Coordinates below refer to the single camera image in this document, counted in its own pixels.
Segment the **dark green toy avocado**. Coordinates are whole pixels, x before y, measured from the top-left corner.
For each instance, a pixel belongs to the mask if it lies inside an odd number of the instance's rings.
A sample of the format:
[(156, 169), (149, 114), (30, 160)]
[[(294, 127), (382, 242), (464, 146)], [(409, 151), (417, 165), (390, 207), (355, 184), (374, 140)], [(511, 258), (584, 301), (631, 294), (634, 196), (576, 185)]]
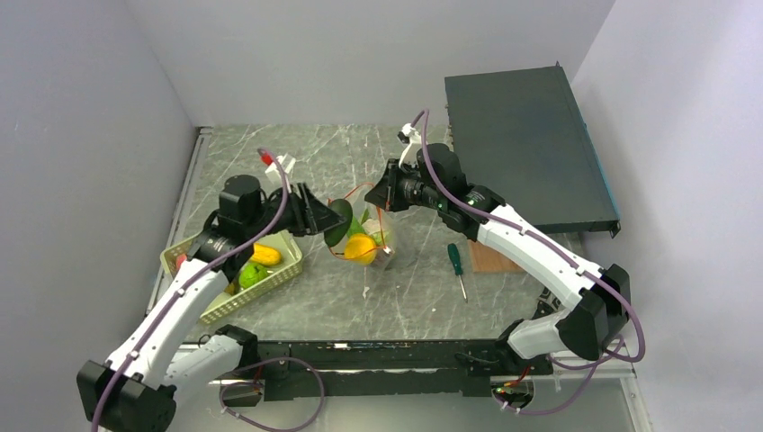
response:
[(337, 222), (324, 232), (324, 242), (329, 248), (337, 246), (349, 231), (353, 208), (346, 199), (336, 199), (328, 204), (328, 208), (336, 215)]

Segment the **green toy cucumber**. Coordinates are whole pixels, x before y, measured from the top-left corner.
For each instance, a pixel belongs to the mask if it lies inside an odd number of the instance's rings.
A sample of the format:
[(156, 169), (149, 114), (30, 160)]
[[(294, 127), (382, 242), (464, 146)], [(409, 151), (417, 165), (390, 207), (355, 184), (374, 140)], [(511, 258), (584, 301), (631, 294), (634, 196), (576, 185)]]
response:
[(348, 227), (346, 235), (350, 239), (352, 236), (356, 234), (365, 234), (365, 230), (362, 224), (360, 223), (360, 221), (355, 216), (353, 216), (350, 220), (350, 225)]

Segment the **clear zip top bag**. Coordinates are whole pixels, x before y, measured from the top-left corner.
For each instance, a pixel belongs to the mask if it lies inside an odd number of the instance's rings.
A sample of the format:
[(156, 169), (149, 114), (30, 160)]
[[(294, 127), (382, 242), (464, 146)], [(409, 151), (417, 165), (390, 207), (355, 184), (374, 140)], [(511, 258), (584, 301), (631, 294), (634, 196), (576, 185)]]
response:
[(413, 259), (403, 229), (384, 207), (364, 197), (373, 189), (361, 183), (348, 193), (327, 199), (328, 207), (345, 221), (324, 233), (329, 252), (337, 259), (379, 271), (407, 266)]

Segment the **yellow toy fruit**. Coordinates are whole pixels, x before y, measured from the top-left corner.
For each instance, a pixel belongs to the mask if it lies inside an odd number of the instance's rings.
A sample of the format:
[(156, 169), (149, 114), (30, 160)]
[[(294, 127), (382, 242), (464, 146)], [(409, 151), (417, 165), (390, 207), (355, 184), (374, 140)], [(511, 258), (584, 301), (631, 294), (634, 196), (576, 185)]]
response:
[(367, 234), (356, 234), (352, 236), (345, 245), (344, 259), (368, 266), (375, 259), (377, 254), (377, 245), (374, 239)]

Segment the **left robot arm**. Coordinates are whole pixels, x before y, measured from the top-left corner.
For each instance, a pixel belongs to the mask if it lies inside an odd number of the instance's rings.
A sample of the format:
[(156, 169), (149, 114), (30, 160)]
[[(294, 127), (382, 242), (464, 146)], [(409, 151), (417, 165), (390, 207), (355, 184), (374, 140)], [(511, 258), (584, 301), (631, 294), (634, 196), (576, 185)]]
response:
[(193, 238), (156, 307), (106, 360), (88, 361), (78, 372), (91, 429), (165, 431), (190, 393), (222, 375), (245, 378), (270, 364), (257, 336), (232, 325), (179, 361), (174, 357), (212, 301), (238, 279), (260, 238), (283, 230), (297, 237), (345, 232), (349, 223), (349, 216), (321, 202), (304, 183), (265, 194), (254, 176), (228, 179), (218, 209)]

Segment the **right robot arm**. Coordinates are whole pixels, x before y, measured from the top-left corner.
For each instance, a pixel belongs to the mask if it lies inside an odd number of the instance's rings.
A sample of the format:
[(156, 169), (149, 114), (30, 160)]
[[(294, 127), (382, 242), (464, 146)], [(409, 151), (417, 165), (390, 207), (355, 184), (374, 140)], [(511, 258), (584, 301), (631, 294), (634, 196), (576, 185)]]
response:
[(365, 195), (386, 212), (411, 206), (437, 211), (451, 230), (518, 264), (561, 304), (536, 319), (519, 319), (501, 335), (496, 361), (516, 374), (531, 359), (559, 351), (598, 361), (629, 320), (629, 276), (623, 268), (576, 256), (520, 216), (488, 187), (467, 181), (459, 158), (443, 143), (429, 144), (416, 163), (391, 158)]

